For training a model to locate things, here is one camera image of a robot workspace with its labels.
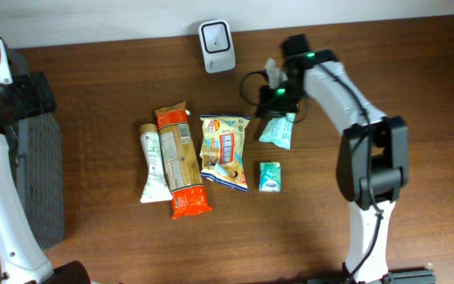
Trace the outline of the teal wet wipes packet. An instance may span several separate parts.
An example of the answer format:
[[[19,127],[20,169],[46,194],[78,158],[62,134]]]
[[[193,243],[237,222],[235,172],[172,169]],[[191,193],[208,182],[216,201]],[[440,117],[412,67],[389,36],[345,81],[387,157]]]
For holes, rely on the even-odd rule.
[[[294,113],[287,113],[283,118],[270,119],[262,131],[259,141],[290,150],[295,117]]]

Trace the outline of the small teal tissue pack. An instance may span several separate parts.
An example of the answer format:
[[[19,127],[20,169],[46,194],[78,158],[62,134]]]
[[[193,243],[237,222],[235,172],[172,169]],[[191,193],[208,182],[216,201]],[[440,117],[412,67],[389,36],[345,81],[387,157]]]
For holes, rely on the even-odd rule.
[[[281,164],[278,162],[260,163],[260,192],[281,191]]]

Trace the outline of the yellow snack bag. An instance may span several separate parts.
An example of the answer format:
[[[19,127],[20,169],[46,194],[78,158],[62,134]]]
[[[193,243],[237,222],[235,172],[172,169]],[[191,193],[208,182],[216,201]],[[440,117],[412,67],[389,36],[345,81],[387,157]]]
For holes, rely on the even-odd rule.
[[[248,190],[242,161],[246,128],[250,117],[236,115],[200,116],[203,142],[199,157],[202,159],[202,178],[241,192]]]

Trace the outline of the orange noodle packet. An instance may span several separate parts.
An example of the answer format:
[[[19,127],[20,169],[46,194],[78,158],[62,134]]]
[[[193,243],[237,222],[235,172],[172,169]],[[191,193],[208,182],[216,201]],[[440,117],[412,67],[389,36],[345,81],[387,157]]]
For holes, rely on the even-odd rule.
[[[157,109],[154,114],[165,175],[172,195],[173,218],[210,211],[188,123],[186,103]]]

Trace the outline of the white toothpaste tube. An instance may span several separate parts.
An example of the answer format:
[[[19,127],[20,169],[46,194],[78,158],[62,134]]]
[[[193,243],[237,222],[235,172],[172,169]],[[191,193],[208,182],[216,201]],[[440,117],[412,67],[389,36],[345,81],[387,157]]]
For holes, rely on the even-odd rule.
[[[143,187],[140,202],[170,201],[172,195],[167,185],[158,128],[154,124],[144,124],[139,128],[140,143],[147,162],[148,175]]]

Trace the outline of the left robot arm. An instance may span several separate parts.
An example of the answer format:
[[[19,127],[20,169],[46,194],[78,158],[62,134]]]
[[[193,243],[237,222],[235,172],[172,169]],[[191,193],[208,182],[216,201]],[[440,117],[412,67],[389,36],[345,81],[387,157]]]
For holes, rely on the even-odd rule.
[[[39,248],[13,180],[6,130],[11,123],[57,108],[43,73],[14,75],[0,37],[0,283],[88,283],[82,263],[53,268]]]

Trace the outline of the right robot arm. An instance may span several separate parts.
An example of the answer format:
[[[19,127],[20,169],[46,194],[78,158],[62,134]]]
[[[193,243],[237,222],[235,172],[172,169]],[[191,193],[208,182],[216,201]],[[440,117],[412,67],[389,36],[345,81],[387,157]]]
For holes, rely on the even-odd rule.
[[[350,214],[350,243],[342,283],[397,283],[389,272],[386,247],[389,220],[408,182],[408,128],[370,103],[350,80],[331,50],[312,50],[303,34],[281,44],[282,69],[262,71],[255,112],[263,119],[297,113],[311,97],[340,134],[336,179]]]

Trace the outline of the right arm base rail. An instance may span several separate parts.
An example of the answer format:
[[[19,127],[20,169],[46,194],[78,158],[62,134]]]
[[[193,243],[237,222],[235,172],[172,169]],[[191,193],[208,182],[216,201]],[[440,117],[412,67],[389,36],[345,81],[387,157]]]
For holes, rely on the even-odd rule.
[[[358,284],[351,276],[342,274],[340,277],[312,278],[304,281],[305,284]],[[433,270],[418,269],[406,271],[389,271],[371,284],[437,284]]]

